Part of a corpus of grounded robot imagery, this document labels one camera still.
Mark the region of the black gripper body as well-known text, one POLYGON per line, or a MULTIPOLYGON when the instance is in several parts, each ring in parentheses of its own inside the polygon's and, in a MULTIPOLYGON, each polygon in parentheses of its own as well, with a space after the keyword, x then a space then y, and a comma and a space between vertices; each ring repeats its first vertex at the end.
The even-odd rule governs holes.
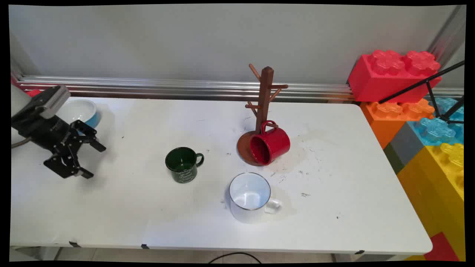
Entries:
POLYGON ((39 115, 29 115, 22 119, 22 136, 51 152, 53 145, 66 144, 72 141, 76 132, 72 132, 71 123, 54 115, 45 119, 39 115))

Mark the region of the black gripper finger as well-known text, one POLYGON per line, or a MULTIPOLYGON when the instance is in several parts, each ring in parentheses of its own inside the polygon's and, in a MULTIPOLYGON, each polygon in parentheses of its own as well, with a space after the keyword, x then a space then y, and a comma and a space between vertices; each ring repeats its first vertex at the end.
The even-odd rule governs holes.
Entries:
POLYGON ((72 137, 73 142, 90 144, 98 152, 104 152, 107 149, 96 137, 97 131, 81 120, 76 120, 71 123, 70 128, 72 132, 76 132, 72 137))
POLYGON ((44 166, 62 178, 82 176, 90 179, 93 173, 84 169, 78 159, 81 143, 55 144, 52 147, 52 156, 44 161, 44 166))

